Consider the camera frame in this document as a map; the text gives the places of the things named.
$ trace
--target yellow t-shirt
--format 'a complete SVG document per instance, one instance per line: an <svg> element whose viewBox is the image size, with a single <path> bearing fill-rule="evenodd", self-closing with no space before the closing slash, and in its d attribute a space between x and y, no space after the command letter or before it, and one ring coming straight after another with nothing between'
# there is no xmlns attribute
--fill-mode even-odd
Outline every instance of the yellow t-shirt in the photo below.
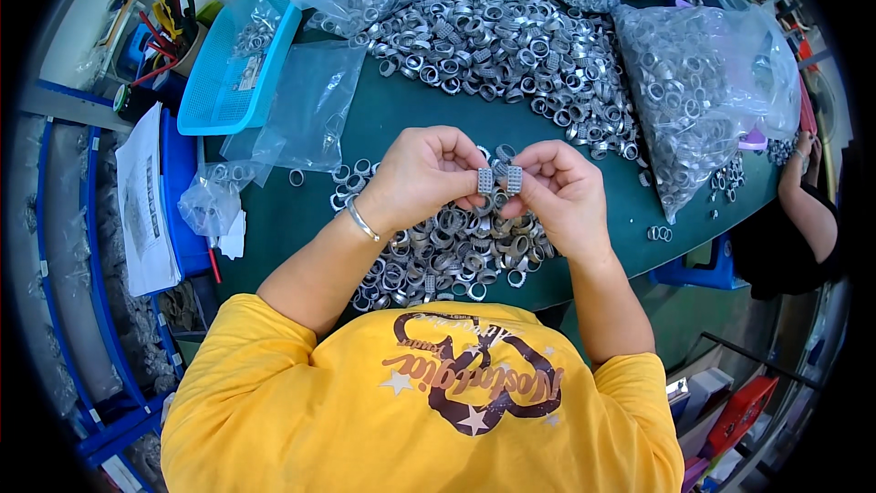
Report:
<svg viewBox="0 0 876 493"><path fill-rule="evenodd" d="M531 312L369 312L319 346L254 295L226 302L161 436L170 491L677 492L660 358L590 373Z"/></svg>

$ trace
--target black shirt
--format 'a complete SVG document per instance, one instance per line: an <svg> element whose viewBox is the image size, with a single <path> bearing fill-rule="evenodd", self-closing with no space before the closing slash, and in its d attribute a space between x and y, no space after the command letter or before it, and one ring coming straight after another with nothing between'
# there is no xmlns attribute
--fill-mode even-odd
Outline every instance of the black shirt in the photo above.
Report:
<svg viewBox="0 0 876 493"><path fill-rule="evenodd" d="M837 218L837 206L812 185L801 182L800 186ZM730 236L733 264L739 276L751 284L753 299L772 299L779 293L800 295L827 280L839 279L839 235L827 259L816 262L812 248L779 199L733 227Z"/></svg>

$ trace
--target worker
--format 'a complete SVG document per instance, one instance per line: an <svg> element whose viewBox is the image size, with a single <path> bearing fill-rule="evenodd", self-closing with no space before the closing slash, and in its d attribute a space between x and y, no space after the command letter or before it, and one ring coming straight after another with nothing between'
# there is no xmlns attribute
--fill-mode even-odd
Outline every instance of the worker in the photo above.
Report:
<svg viewBox="0 0 876 493"><path fill-rule="evenodd" d="M753 299L800 295L842 276L837 207L816 189L821 159L818 138L800 132L779 198L731 231L733 263Z"/></svg>
<svg viewBox="0 0 876 493"><path fill-rule="evenodd" d="M611 249L600 171L558 141L514 163L522 191L501 213L532 209L568 259L592 367L504 304L368 312L317 344L391 236L451 200L483 204L475 144L411 127L347 210L220 309L162 433L169 490L677 492L665 372Z"/></svg>

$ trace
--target green table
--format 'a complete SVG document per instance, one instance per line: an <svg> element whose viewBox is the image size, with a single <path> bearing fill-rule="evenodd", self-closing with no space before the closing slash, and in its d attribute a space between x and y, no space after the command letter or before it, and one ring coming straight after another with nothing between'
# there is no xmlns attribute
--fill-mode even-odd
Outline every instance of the green table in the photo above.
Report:
<svg viewBox="0 0 876 493"><path fill-rule="evenodd" d="M636 2L653 4L653 0ZM301 31L295 42L325 37L321 31ZM435 124L459 126L474 142L489 149L508 143L520 150L564 135L552 121L532 113L528 100L508 105L464 93L449 96L400 74L385 79L378 73L378 61L366 57L341 139L344 162L352 165L359 158L377 162L405 127ZM209 160L221 160L218 149L222 140L208 138ZM589 157L587 148L581 149ZM778 181L778 170L766 156L747 153L747 183L737 191L735 203L730 204L723 195L714 203L708 202L709 189L701 188L677 214L672 242L649 241L646 229L667 223L654 189L639 183L640 168L616 155L595 164L605 179L612 246L630 278L687 253L753 214L775 198ZM242 195L247 212L245 257L235 261L217 257L224 277L217 290L220 300L254 292L271 271L310 241L334 216L329 205L332 192L334 183L329 174L308 172L304 185L293 188L288 170L281 168L272 171L263 189L255 184L247 187ZM717 220L709 217L712 209L719 212ZM520 290L511 288L501 277L489 286L486 301L538 310L571 298L566 260L557 258L544 262Z"/></svg>

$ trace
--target blue stool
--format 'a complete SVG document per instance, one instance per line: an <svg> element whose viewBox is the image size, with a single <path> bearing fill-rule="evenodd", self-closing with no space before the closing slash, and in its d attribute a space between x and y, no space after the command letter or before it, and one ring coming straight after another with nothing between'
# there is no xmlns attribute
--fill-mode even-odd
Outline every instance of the blue stool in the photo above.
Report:
<svg viewBox="0 0 876 493"><path fill-rule="evenodd" d="M712 239L711 258L709 264L697 263L691 268L685 267L684 256L657 267L648 272L651 283L664 283L677 286L700 286L715 290L738 290L750 285L736 276L733 268L733 248L730 244L730 233L724 233Z"/></svg>

